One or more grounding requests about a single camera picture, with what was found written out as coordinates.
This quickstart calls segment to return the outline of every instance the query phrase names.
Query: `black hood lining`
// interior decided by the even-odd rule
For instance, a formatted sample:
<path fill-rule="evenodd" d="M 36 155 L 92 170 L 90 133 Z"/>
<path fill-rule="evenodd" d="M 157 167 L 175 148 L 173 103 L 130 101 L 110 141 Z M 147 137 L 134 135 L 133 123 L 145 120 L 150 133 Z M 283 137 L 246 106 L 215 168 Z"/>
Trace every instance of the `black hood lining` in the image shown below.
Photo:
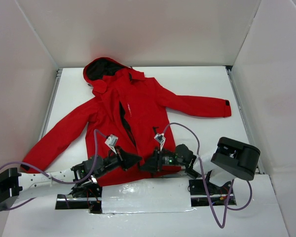
<path fill-rule="evenodd" d="M 112 62 L 106 58 L 101 58 L 89 64 L 86 68 L 86 75 L 89 80 L 99 80 L 103 76 L 114 76 L 115 73 L 125 66 Z"/>

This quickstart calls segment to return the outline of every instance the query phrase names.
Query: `wire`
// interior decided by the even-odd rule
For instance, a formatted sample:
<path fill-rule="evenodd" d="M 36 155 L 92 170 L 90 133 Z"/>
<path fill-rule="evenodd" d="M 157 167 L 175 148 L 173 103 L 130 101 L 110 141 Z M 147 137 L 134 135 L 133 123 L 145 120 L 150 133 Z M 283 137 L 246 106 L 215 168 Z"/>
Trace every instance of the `wire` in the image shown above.
<path fill-rule="evenodd" d="M 248 202 L 243 207 L 240 207 L 240 208 L 231 208 L 231 207 L 228 207 L 229 210 L 232 210 L 232 211 L 241 211 L 241 210 L 245 209 L 247 206 L 249 206 L 249 204 L 251 203 L 251 200 L 252 200 L 253 191 L 252 191 L 252 187 L 251 187 L 250 182 L 247 181 L 247 183 L 248 183 L 249 189 L 250 189 L 250 197 L 249 197 Z"/>
<path fill-rule="evenodd" d="M 93 163 L 92 163 L 92 166 L 91 166 L 91 169 L 90 169 L 89 173 L 88 173 L 84 178 L 82 178 L 82 179 L 80 179 L 80 180 L 77 180 L 77 181 L 73 181 L 73 182 L 65 182 L 65 181 L 62 181 L 62 180 L 56 179 L 56 178 L 54 178 L 54 177 L 51 177 L 51 180 L 53 180 L 53 181 L 55 181 L 55 182 L 57 182 L 57 183 L 61 183 L 61 184 L 78 184 L 78 183 L 81 183 L 81 182 L 85 181 L 86 179 L 88 179 L 88 178 L 91 176 L 91 174 L 92 174 L 92 172 L 93 172 L 93 170 L 94 170 L 94 168 L 95 168 L 95 165 L 96 165 L 96 162 L 97 162 L 97 157 L 98 157 L 98 140 L 97 140 L 97 136 L 96 136 L 97 133 L 99 133 L 101 136 L 103 136 L 104 138 L 107 139 L 107 136 L 104 135 L 102 132 L 100 132 L 100 131 L 97 130 L 97 129 L 94 130 L 95 154 L 94 154 L 94 160 L 93 160 Z M 2 170 L 4 167 L 6 167 L 6 166 L 8 166 L 8 165 L 11 165 L 11 164 L 23 164 L 23 165 L 26 165 L 26 166 L 28 166 L 28 167 L 30 167 L 30 168 L 32 168 L 32 169 L 38 171 L 39 173 L 43 174 L 44 176 L 49 177 L 49 174 L 47 174 L 46 172 L 44 172 L 44 171 L 42 171 L 41 169 L 37 168 L 36 166 L 31 165 L 31 164 L 28 164 L 28 163 L 26 163 L 26 162 L 22 162 L 22 161 L 11 161 L 11 162 L 8 162 L 8 163 L 2 165 L 2 166 L 0 167 L 0 170 Z M 31 199 L 25 201 L 24 203 L 22 203 L 22 204 L 20 204 L 20 205 L 18 205 L 18 206 L 8 208 L 7 211 L 17 209 L 17 208 L 19 208 L 19 207 L 25 205 L 26 203 L 32 201 L 33 199 L 35 199 L 35 198 L 31 198 Z"/>
<path fill-rule="evenodd" d="M 66 195 L 62 194 L 62 196 L 64 197 L 64 199 L 66 201 L 67 208 L 70 209 L 69 202 L 68 202 L 68 199 L 67 199 Z"/>
<path fill-rule="evenodd" d="M 229 192 L 228 188 L 226 188 L 225 186 L 223 186 L 222 188 L 225 189 L 227 193 Z"/>
<path fill-rule="evenodd" d="M 195 137 L 196 141 L 197 141 L 197 151 L 196 151 L 196 154 L 197 154 L 197 157 L 198 157 L 198 160 L 199 160 L 199 164 L 200 164 L 200 167 L 201 167 L 201 175 L 202 175 L 202 180 L 203 180 L 203 185 L 204 185 L 204 189 L 205 189 L 205 193 L 206 193 L 206 196 L 207 196 L 207 200 L 208 200 L 208 203 L 209 203 L 209 207 L 211 208 L 211 211 L 212 211 L 212 214 L 213 214 L 213 217 L 217 223 L 217 225 L 220 227 L 220 228 L 224 228 L 225 227 L 225 224 L 226 224 L 226 215 L 227 215 L 227 210 L 230 209 L 230 210 L 242 210 L 244 208 L 246 208 L 251 199 L 252 199 L 252 188 L 251 188 L 251 185 L 249 184 L 249 187 L 250 187 L 250 199 L 249 199 L 249 202 L 241 207 L 241 208 L 238 208 L 238 209 L 234 209 L 234 208 L 228 208 L 228 203 L 229 203 L 229 199 L 230 199 L 230 193 L 231 193 L 231 190 L 232 190 L 232 186 L 233 186 L 233 182 L 234 180 L 231 181 L 231 184 L 230 184 L 230 188 L 229 188 L 229 191 L 228 191 L 228 194 L 227 194 L 227 198 L 225 199 L 224 201 L 224 205 L 225 205 L 225 208 L 224 208 L 224 212 L 223 212 L 223 219 L 222 219 L 222 224 L 219 222 L 218 220 L 218 217 L 216 215 L 216 212 L 214 210 L 214 207 L 213 207 L 213 204 L 212 204 L 212 201 L 211 201 L 211 197 L 210 197 L 210 194 L 209 194 L 209 191 L 208 191 L 208 187 L 207 187 L 207 183 L 206 183 L 206 177 L 205 177 L 205 174 L 204 174 L 204 168 L 203 168 L 203 163 L 202 163 L 202 159 L 200 158 L 199 156 L 199 150 L 200 150 L 200 142 L 199 142 L 199 139 L 198 137 L 196 136 L 196 134 L 191 130 L 189 129 L 188 127 L 184 126 L 183 124 L 180 124 L 180 123 L 177 123 L 177 122 L 171 122 L 169 123 L 163 130 L 163 134 L 165 134 L 165 132 L 167 131 L 167 129 L 169 128 L 170 125 L 178 125 L 178 126 L 181 126 L 181 127 L 184 127 L 185 129 L 187 129 L 188 131 L 190 131 L 193 136 Z"/>
<path fill-rule="evenodd" d="M 93 196 L 95 197 L 95 199 L 97 200 L 97 202 L 99 202 L 98 197 L 92 192 L 92 190 L 89 189 L 89 191 L 93 194 Z"/>
<path fill-rule="evenodd" d="M 17 205 L 17 206 L 14 206 L 14 207 L 10 207 L 10 208 L 8 208 L 8 209 L 7 209 L 7 210 L 5 210 L 5 211 L 11 211 L 11 210 L 17 209 L 17 208 L 19 208 L 19 207 L 21 207 L 21 206 L 25 205 L 26 203 L 28 203 L 28 202 L 32 201 L 33 199 L 35 199 L 35 197 L 34 197 L 34 198 L 30 198 L 30 199 L 26 200 L 25 202 L 21 203 L 20 205 Z"/>

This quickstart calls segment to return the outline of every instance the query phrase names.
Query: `small white connector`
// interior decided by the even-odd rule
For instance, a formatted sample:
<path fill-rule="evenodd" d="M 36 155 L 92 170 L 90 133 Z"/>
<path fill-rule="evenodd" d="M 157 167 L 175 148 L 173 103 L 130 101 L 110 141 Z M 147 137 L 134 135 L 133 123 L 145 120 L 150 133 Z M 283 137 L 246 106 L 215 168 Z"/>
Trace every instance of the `small white connector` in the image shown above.
<path fill-rule="evenodd" d="M 164 143 L 166 142 L 166 138 L 164 137 L 164 134 L 163 133 L 157 133 L 155 136 L 154 136 L 154 139 L 160 143 L 160 151 L 162 151 L 163 149 L 163 145 Z"/>
<path fill-rule="evenodd" d="M 105 141 L 105 144 L 116 154 L 115 145 L 117 143 L 118 137 L 111 134 Z"/>

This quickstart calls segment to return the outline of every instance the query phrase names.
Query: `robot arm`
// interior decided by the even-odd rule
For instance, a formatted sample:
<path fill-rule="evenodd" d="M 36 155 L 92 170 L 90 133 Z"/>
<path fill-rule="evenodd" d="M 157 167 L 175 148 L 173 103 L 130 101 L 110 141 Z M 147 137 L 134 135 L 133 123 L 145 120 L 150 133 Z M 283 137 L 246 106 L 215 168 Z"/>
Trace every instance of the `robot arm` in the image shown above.
<path fill-rule="evenodd" d="M 27 174 L 18 172 L 17 168 L 9 168 L 0 173 L 0 211 L 9 209 L 19 201 L 37 198 L 52 194 L 75 194 L 94 183 L 97 178 L 121 167 L 124 171 L 136 165 L 142 158 L 125 152 L 121 147 L 114 147 L 116 153 L 102 159 L 97 157 L 96 166 L 92 175 L 78 184 L 62 184 L 55 182 L 51 177 L 64 182 L 78 181 L 89 173 L 94 157 L 71 169 L 49 172 L 49 177 L 43 174 Z"/>
<path fill-rule="evenodd" d="M 163 135 L 157 134 L 157 141 L 164 142 Z M 201 157 L 207 182 L 218 187 L 234 178 L 251 181 L 254 178 L 260 156 L 260 150 L 254 146 L 230 138 L 222 137 L 217 148 Z M 175 152 L 155 148 L 153 155 L 144 165 L 142 171 L 157 173 L 164 166 L 182 166 L 192 179 L 200 178 L 199 159 L 185 144 L 176 146 Z"/>
<path fill-rule="evenodd" d="M 19 173 L 17 168 L 10 168 L 0 174 L 0 211 L 9 209 L 14 203 L 22 200 L 36 198 L 52 194 L 72 194 L 77 196 L 83 190 L 97 183 L 100 178 L 121 167 L 124 171 L 136 165 L 142 158 L 125 152 L 121 147 L 115 147 L 114 137 L 107 145 L 112 149 L 111 155 L 102 159 L 97 157 L 92 174 L 84 182 L 78 184 L 62 184 L 52 180 L 51 177 L 64 182 L 79 181 L 90 171 L 94 157 L 71 169 L 43 174 Z M 226 182 L 238 177 L 243 180 L 253 180 L 255 169 L 259 160 L 260 151 L 254 146 L 235 141 L 229 138 L 221 138 L 218 148 L 210 156 L 201 158 L 204 167 L 207 164 L 206 181 L 221 187 Z M 150 159 L 140 167 L 142 171 L 157 173 L 164 166 L 181 166 L 185 173 L 192 179 L 200 177 L 198 157 L 190 151 L 186 145 L 176 147 L 175 152 L 156 148 Z"/>

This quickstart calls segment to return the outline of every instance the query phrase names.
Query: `white plastic cover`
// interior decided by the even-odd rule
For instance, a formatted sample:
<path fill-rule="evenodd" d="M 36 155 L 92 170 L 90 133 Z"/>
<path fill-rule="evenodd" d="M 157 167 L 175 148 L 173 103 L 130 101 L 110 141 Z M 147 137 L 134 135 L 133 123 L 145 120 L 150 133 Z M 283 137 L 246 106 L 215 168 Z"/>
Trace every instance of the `white plastic cover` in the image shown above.
<path fill-rule="evenodd" d="M 190 211 L 187 178 L 144 179 L 103 187 L 103 213 Z"/>
<path fill-rule="evenodd" d="M 207 172 L 212 171 L 209 182 L 221 187 L 226 182 L 233 180 L 236 177 L 211 162 L 213 154 L 216 152 L 216 149 L 217 148 L 212 149 L 209 152 L 201 155 L 201 160 L 203 164 L 204 173 L 206 174 Z M 199 165 L 198 159 L 196 159 L 196 161 L 194 162 L 193 169 L 198 173 L 201 173 L 201 167 Z"/>

